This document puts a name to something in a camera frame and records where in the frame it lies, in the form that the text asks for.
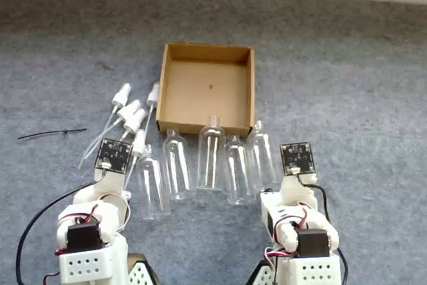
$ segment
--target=gray carpet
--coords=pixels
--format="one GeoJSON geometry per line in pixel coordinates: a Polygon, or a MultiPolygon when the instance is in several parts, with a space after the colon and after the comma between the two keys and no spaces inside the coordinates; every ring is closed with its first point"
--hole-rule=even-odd
{"type": "MultiPolygon", "coordinates": [[[[425,284],[427,7],[341,0],[0,0],[0,253],[14,284],[24,227],[48,200],[90,178],[77,163],[128,81],[145,99],[168,41],[256,50],[256,115],[274,146],[311,141],[319,184],[350,265],[348,284],[425,284]],[[26,133],[84,133],[17,141],[26,133]]],[[[118,137],[121,130],[113,132],[118,137]]],[[[163,135],[151,125],[157,153],[163,135]]],[[[195,156],[196,138],[189,136],[195,156]]],[[[275,147],[279,168],[279,151],[275,147]]],[[[244,284],[268,233],[260,206],[199,195],[125,235],[164,284],[244,284]]],[[[49,210],[23,252],[26,284],[56,272],[49,210]]]]}

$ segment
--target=bottle neck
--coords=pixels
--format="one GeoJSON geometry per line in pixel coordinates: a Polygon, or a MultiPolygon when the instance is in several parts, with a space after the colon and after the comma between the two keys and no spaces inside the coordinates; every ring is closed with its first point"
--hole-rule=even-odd
{"type": "Polygon", "coordinates": [[[256,133],[259,133],[262,131],[262,122],[260,120],[257,120],[254,124],[254,130],[256,133]]]}
{"type": "Polygon", "coordinates": [[[166,133],[167,133],[167,136],[168,136],[168,137],[171,137],[171,136],[177,136],[177,135],[179,135],[178,129],[175,129],[175,128],[168,129],[168,130],[166,131],[166,133]]]}
{"type": "Polygon", "coordinates": [[[209,125],[212,127],[220,126],[220,117],[218,115],[209,116],[209,125]]]}
{"type": "Polygon", "coordinates": [[[232,133],[231,135],[229,135],[227,137],[227,140],[228,140],[229,143],[237,143],[237,142],[240,141],[240,137],[239,137],[238,134],[232,133]]]}

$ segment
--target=empty bottle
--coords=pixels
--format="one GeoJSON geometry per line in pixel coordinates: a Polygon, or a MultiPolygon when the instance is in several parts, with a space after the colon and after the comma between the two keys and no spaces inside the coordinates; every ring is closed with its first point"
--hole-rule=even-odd
{"type": "Polygon", "coordinates": [[[170,194],[175,200],[183,200],[194,194],[194,184],[186,159],[187,146],[187,141],[176,129],[167,130],[167,138],[163,143],[163,156],[170,194]]]}
{"type": "Polygon", "coordinates": [[[255,187],[249,176],[245,145],[239,135],[232,134],[227,139],[227,167],[229,175],[228,202],[244,205],[255,200],[255,187]]]}
{"type": "Polygon", "coordinates": [[[138,184],[141,193],[142,218],[156,220],[170,214],[167,182],[161,174],[160,163],[152,157],[151,145],[137,163],[138,184]]]}
{"type": "Polygon", "coordinates": [[[248,151],[251,162],[251,173],[257,191],[278,186],[277,174],[274,169],[270,139],[263,132],[262,123],[257,120],[251,134],[248,136],[248,151]]]}
{"type": "Polygon", "coordinates": [[[218,116],[209,117],[209,125],[199,134],[199,162],[197,164],[197,186],[204,189],[225,188],[224,157],[226,135],[218,116]]]}

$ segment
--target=perforated white bracket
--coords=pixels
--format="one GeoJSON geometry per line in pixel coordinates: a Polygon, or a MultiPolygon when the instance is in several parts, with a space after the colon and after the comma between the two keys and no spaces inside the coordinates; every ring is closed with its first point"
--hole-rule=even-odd
{"type": "Polygon", "coordinates": [[[269,266],[262,266],[252,285],[274,285],[274,272],[269,266]]]}
{"type": "Polygon", "coordinates": [[[129,285],[154,285],[147,266],[144,263],[137,262],[132,268],[129,273],[129,285]]]}
{"type": "Polygon", "coordinates": [[[340,285],[340,258],[330,257],[293,258],[289,260],[289,285],[340,285]]]}
{"type": "Polygon", "coordinates": [[[59,257],[62,284],[101,280],[113,276],[113,248],[102,248],[59,257]]]}

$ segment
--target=cardboard box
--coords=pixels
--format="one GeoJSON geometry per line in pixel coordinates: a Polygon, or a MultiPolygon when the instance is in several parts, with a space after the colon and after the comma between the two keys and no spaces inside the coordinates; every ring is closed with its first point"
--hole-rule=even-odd
{"type": "Polygon", "coordinates": [[[254,69],[254,50],[249,47],[168,43],[157,127],[199,133],[210,115],[218,115],[227,133],[246,137],[254,125],[254,69]]]}

